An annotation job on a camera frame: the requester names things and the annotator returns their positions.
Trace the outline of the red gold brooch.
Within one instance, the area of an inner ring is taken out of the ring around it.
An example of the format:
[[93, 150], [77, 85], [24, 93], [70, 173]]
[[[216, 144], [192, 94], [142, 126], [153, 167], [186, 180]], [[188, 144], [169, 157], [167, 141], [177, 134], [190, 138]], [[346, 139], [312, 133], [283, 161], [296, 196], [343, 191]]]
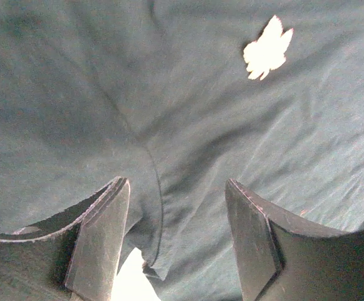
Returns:
[[249, 80], [265, 79], [270, 71], [286, 62], [287, 51], [294, 29], [284, 32], [280, 18], [274, 15], [263, 29], [260, 37], [243, 49], [243, 58]]

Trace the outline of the black t-shirt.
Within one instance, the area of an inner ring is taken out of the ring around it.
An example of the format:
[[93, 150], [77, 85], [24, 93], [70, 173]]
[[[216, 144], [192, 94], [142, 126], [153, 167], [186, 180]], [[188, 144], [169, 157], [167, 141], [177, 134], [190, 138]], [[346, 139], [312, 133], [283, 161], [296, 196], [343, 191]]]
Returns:
[[[249, 80], [274, 16], [286, 62]], [[364, 1], [0, 1], [0, 234], [130, 181], [161, 300], [240, 300], [224, 187], [364, 228]]]

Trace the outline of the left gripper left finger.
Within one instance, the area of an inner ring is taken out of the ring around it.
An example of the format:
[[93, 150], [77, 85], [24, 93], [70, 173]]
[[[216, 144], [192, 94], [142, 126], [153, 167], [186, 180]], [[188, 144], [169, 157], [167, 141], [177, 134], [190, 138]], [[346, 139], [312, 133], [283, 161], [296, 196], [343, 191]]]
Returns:
[[0, 234], [0, 300], [110, 300], [130, 183], [116, 177], [52, 217]]

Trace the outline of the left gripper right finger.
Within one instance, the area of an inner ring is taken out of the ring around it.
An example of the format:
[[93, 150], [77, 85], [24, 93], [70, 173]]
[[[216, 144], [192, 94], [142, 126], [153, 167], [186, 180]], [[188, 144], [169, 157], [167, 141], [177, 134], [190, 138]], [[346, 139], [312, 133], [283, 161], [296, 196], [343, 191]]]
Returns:
[[226, 182], [244, 300], [364, 300], [364, 230], [340, 231]]

